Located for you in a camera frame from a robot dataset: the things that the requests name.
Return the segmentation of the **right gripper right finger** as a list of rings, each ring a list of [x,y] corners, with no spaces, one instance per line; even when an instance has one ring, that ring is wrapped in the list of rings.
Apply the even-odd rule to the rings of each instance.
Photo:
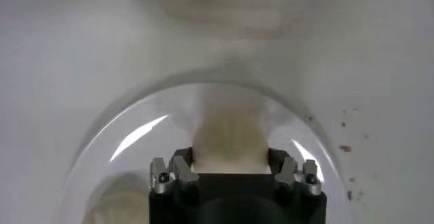
[[[268,165],[277,184],[283,185],[289,192],[293,191],[297,184],[301,184],[304,194],[321,194],[319,169],[315,160],[305,160],[302,170],[299,170],[297,161],[286,151],[269,148]]]

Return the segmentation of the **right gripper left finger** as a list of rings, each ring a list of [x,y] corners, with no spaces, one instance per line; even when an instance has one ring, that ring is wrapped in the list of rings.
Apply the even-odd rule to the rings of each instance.
[[[151,189],[155,193],[170,193],[175,183],[182,189],[195,185],[199,175],[193,172],[193,148],[178,149],[166,166],[162,157],[153,158],[150,163]]]

